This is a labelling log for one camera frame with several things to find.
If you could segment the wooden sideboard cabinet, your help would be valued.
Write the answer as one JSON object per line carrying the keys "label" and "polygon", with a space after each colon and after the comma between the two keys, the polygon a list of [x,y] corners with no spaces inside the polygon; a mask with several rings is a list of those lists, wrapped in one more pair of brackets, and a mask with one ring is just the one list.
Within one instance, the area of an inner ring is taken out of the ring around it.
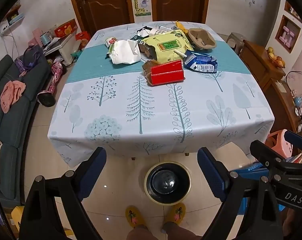
{"label": "wooden sideboard cabinet", "polygon": [[284,71],[271,63],[264,47],[247,40],[244,40],[240,59],[256,79],[271,107],[275,118],[271,132],[282,129],[297,132],[301,118],[296,114],[293,97],[282,80]]}

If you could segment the green strawberry wrapper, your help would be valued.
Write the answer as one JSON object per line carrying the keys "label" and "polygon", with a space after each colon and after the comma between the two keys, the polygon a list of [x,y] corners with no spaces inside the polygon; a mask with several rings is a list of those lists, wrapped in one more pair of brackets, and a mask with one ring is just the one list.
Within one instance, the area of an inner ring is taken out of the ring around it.
{"label": "green strawberry wrapper", "polygon": [[117,39],[115,37],[109,37],[105,40],[105,45],[107,46],[107,48],[109,48],[116,41],[117,41]]}

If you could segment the left brown wooden door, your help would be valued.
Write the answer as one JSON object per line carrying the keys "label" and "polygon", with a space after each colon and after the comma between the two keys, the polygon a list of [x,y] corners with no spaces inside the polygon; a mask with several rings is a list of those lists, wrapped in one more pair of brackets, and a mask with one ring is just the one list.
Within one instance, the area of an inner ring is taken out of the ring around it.
{"label": "left brown wooden door", "polygon": [[134,23],[131,0],[71,0],[82,31],[93,35],[108,27]]}

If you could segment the red gift box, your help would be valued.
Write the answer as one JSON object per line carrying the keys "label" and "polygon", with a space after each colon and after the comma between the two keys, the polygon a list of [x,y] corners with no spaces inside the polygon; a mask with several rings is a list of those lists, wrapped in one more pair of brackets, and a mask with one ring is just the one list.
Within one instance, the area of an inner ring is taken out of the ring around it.
{"label": "red gift box", "polygon": [[72,19],[54,29],[54,34],[56,37],[62,38],[75,32],[77,29],[77,23],[75,19]]}

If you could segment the pink patterned roll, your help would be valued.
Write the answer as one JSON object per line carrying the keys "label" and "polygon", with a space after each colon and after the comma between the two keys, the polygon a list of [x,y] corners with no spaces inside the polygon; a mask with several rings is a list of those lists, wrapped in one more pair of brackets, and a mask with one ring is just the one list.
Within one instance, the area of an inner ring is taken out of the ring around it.
{"label": "pink patterned roll", "polygon": [[54,92],[56,90],[57,83],[64,75],[64,65],[61,62],[56,62],[52,65],[51,71],[53,76],[48,89],[37,94],[37,101],[45,107],[52,107],[56,103]]}

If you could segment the yellow-rimmed black trash bin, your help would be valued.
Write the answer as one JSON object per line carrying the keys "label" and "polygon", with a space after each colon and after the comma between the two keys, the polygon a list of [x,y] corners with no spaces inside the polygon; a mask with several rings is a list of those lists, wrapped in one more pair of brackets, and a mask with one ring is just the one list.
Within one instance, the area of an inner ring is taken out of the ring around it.
{"label": "yellow-rimmed black trash bin", "polygon": [[162,206],[182,202],[191,190],[189,170],[174,161],[160,162],[151,167],[144,177],[144,192],[151,201]]}

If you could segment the yellow foil wrapper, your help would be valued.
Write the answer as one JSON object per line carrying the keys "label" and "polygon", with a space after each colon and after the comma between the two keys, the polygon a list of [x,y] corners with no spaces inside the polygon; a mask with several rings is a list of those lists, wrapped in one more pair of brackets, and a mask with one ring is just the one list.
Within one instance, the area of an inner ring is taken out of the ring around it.
{"label": "yellow foil wrapper", "polygon": [[184,25],[182,23],[180,23],[179,21],[176,21],[175,25],[176,25],[177,29],[180,29],[185,34],[188,34],[188,30],[184,27]]}

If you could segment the tree-patterned tablecloth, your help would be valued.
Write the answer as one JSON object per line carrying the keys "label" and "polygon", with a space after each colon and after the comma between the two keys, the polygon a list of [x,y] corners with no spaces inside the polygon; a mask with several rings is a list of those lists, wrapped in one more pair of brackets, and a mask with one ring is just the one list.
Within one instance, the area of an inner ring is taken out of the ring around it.
{"label": "tree-patterned tablecloth", "polygon": [[97,31],[71,71],[56,104],[48,139],[71,167],[103,147],[146,157],[217,149],[234,142],[246,155],[274,123],[261,88],[230,46],[212,33],[215,74],[184,71],[184,81],[151,87],[142,63],[114,65],[105,40],[134,37],[142,23]]}

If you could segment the brown wooden door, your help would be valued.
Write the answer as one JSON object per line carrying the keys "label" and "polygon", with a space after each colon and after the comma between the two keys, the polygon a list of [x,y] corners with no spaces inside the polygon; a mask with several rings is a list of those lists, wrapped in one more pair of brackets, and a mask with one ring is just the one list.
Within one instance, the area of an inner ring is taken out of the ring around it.
{"label": "brown wooden door", "polygon": [[209,0],[151,0],[153,21],[205,23]]}
{"label": "brown wooden door", "polygon": [[93,35],[108,27],[134,23],[131,0],[71,0],[82,31]]}

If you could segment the fruit pile on cabinet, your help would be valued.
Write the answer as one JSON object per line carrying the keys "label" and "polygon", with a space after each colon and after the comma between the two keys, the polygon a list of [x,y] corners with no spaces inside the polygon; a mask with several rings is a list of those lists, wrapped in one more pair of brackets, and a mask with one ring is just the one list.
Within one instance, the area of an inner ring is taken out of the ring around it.
{"label": "fruit pile on cabinet", "polygon": [[275,55],[274,49],[272,47],[268,47],[266,52],[269,60],[275,67],[282,69],[285,68],[284,60],[280,56]]}

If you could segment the yellow slipper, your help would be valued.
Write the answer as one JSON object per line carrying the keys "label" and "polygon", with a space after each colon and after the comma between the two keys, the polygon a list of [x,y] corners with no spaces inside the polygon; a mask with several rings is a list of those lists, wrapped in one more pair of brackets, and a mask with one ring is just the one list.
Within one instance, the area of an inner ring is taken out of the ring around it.
{"label": "yellow slipper", "polygon": [[175,223],[179,225],[186,214],[186,206],[183,203],[178,203],[171,207],[164,218],[163,224]]}
{"label": "yellow slipper", "polygon": [[126,219],[132,228],[135,228],[137,226],[147,226],[143,215],[135,206],[131,205],[126,208]]}

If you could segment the dark green sofa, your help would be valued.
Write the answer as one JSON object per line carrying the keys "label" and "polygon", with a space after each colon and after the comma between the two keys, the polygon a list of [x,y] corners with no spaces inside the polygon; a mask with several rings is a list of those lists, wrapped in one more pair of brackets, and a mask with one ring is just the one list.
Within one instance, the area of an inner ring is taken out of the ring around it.
{"label": "dark green sofa", "polygon": [[[22,97],[4,113],[0,106],[0,202],[3,207],[21,205],[24,198],[24,168],[28,135],[37,110],[37,94],[48,83],[51,68],[44,56],[21,81],[26,85]],[[20,79],[11,56],[0,60],[0,94],[8,81]]]}

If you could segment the red cardboard box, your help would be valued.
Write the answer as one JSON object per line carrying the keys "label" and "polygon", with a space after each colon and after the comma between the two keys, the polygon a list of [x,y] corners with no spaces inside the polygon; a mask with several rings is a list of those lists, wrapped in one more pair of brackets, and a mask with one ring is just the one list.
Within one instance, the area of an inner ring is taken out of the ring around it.
{"label": "red cardboard box", "polygon": [[181,60],[152,66],[150,68],[150,73],[147,74],[147,80],[151,86],[183,82],[184,79],[185,77]]}

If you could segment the right brown wooden door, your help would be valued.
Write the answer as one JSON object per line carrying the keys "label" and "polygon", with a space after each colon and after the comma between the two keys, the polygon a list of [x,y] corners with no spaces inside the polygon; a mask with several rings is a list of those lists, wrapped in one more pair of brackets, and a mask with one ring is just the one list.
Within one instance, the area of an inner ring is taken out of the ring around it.
{"label": "right brown wooden door", "polygon": [[205,23],[209,0],[151,0],[153,21]]}

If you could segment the blue milk carton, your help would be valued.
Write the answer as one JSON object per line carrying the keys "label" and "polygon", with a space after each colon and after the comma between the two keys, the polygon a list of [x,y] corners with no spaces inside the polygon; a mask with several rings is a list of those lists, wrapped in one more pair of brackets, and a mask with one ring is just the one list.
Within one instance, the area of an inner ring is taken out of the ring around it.
{"label": "blue milk carton", "polygon": [[213,74],[218,70],[218,61],[215,57],[186,50],[186,57],[183,60],[184,67],[198,73]]}

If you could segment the brown pulp cup tray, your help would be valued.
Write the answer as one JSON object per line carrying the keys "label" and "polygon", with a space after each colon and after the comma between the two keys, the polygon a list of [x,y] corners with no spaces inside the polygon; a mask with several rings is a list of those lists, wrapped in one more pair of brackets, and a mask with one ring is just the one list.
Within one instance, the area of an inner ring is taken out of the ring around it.
{"label": "brown pulp cup tray", "polygon": [[188,30],[188,38],[192,46],[197,50],[210,50],[216,47],[216,41],[212,35],[201,28],[191,28]]}

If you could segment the pink cloth on sofa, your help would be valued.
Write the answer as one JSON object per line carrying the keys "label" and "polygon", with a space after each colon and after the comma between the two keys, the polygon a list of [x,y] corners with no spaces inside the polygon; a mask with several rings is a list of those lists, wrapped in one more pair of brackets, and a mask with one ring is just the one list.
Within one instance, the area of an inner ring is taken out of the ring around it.
{"label": "pink cloth on sofa", "polygon": [[26,85],[18,80],[8,81],[0,95],[0,106],[4,114],[8,113],[10,107],[15,104],[26,89]]}

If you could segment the checkered paper cup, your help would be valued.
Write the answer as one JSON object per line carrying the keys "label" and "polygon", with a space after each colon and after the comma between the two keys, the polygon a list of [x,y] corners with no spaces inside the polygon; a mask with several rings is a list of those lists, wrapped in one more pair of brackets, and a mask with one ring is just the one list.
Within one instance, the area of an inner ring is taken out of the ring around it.
{"label": "checkered paper cup", "polygon": [[151,29],[151,31],[149,32],[149,36],[152,37],[152,36],[156,36],[156,35],[161,35],[161,34],[165,34],[167,31],[164,31],[164,30],[160,30],[160,29]]}

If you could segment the grey plastic stool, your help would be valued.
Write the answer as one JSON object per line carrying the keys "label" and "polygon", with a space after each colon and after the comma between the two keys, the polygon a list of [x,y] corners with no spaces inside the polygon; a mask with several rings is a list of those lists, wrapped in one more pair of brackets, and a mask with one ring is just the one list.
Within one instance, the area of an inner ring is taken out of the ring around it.
{"label": "grey plastic stool", "polygon": [[230,47],[234,50],[237,55],[240,55],[241,50],[244,47],[244,40],[246,40],[246,37],[244,37],[242,34],[231,32],[230,35],[227,37],[226,43],[232,41],[234,43],[234,46]]}

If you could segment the right yellow slipper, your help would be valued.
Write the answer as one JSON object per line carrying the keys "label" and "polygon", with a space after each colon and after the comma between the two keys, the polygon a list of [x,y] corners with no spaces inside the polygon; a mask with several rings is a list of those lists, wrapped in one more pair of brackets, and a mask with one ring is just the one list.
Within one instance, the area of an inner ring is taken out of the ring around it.
{"label": "right yellow slipper", "polygon": [[171,207],[164,218],[163,224],[175,223],[179,225],[186,214],[186,206],[183,203],[178,203]]}

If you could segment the left yellow slipper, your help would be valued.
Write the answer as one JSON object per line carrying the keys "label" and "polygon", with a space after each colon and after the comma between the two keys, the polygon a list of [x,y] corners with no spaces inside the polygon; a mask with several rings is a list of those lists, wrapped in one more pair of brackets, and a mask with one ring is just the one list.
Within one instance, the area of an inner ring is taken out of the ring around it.
{"label": "left yellow slipper", "polygon": [[135,206],[131,205],[126,208],[126,219],[132,228],[135,228],[137,226],[147,226],[143,215]]}

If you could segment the yellow-green snack bag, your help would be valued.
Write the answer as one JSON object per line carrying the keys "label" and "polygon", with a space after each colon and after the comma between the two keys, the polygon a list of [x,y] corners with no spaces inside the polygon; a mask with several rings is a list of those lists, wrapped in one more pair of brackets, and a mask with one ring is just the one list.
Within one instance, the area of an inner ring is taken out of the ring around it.
{"label": "yellow-green snack bag", "polygon": [[156,60],[159,63],[183,60],[188,50],[194,50],[180,29],[144,38],[139,43],[139,48],[147,59]]}

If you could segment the blue plastic stool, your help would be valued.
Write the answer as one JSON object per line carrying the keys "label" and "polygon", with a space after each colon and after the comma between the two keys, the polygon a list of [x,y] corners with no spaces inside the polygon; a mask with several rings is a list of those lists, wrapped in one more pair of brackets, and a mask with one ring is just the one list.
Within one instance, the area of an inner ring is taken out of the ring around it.
{"label": "blue plastic stool", "polygon": [[[253,180],[253,181],[260,181],[260,178],[265,176],[268,177],[268,169],[263,167],[261,163],[253,163],[248,167],[242,167],[236,170],[229,171],[229,175],[235,178],[234,174],[237,174],[238,177]],[[259,193],[258,190],[255,190],[254,193],[257,193],[256,197],[244,197],[241,201],[238,215],[245,215],[247,210],[253,210],[254,207],[257,209],[259,207],[263,207],[260,204],[263,204],[264,197],[262,200],[259,200]]]}

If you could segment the framed pink wall picture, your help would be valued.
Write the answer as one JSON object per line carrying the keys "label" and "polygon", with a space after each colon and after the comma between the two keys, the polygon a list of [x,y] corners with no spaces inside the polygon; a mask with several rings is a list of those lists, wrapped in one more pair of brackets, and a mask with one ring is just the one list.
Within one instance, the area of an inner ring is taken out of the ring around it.
{"label": "framed pink wall picture", "polygon": [[301,28],[285,15],[282,16],[275,39],[291,53],[297,39],[300,35]]}

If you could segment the pink plastic stool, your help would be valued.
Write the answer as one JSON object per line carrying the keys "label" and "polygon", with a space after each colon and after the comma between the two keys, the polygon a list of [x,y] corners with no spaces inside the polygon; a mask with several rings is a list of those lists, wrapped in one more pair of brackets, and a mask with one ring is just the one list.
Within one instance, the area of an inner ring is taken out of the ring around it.
{"label": "pink plastic stool", "polygon": [[284,158],[292,156],[293,145],[284,138],[287,129],[270,133],[265,144]]}

